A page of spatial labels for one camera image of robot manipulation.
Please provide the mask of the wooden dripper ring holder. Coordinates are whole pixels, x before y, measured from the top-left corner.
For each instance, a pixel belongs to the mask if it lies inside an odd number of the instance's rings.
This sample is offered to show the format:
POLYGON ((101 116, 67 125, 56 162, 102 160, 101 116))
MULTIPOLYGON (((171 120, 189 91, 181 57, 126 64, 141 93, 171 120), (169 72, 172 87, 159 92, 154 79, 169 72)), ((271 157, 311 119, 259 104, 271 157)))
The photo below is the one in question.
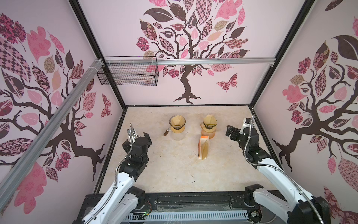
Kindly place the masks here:
POLYGON ((172 126, 170 126, 170 130, 171 130, 173 133, 182 133, 182 132, 184 132, 184 130, 185 130, 185 126, 177 126, 177 127, 172 127, 172 126))

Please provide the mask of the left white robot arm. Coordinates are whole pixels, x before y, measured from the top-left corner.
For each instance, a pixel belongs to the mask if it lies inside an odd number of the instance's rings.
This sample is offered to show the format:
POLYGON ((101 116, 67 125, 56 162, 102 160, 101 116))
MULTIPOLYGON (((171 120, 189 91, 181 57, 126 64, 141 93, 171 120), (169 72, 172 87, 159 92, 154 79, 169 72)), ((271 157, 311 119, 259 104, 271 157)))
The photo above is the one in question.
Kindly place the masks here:
POLYGON ((89 213, 74 224, 120 224, 144 205, 145 191, 134 184, 147 166, 151 145, 149 134, 130 134, 123 143, 127 156, 116 167, 114 182, 89 213))

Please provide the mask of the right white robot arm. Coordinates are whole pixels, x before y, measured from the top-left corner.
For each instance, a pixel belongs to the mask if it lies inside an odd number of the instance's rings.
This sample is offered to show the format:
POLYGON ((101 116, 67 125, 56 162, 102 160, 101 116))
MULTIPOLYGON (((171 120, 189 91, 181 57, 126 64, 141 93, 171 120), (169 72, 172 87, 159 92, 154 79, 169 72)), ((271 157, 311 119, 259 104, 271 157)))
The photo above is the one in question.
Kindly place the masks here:
POLYGON ((253 125, 245 122, 241 129, 228 125, 225 135, 239 144, 246 162, 270 180, 282 195, 279 198, 260 184, 247 186, 244 193, 247 206, 261 205, 287 224, 331 223, 328 202, 306 191, 260 148, 259 134, 253 125))

